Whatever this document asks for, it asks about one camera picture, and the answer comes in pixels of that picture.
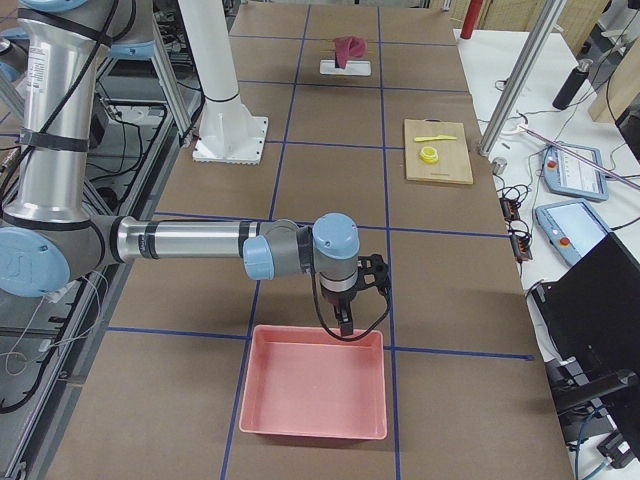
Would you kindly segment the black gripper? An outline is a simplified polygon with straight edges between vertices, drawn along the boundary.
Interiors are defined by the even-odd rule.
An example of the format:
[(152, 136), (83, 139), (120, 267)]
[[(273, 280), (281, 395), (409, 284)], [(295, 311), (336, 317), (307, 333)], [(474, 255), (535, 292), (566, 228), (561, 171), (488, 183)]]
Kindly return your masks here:
[(350, 288), (337, 292), (322, 285), (321, 294), (325, 301), (334, 306), (334, 316), (340, 329), (340, 335), (352, 336), (354, 327), (351, 302), (356, 298), (356, 290)]

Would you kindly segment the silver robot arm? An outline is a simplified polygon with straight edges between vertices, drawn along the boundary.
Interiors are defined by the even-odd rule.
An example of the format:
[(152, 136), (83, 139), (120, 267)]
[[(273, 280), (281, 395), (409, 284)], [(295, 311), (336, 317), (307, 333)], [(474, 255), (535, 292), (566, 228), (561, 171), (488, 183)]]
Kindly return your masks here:
[(354, 221), (340, 213), (310, 227), (272, 222), (139, 221), (82, 207), (97, 67), (112, 48), (151, 55), (147, 1), (25, 1), (29, 38), (16, 197), (1, 206), (1, 287), (22, 297), (57, 291), (106, 265), (137, 258), (239, 257), (254, 280), (308, 274), (339, 329), (354, 339), (350, 309), (363, 271)]

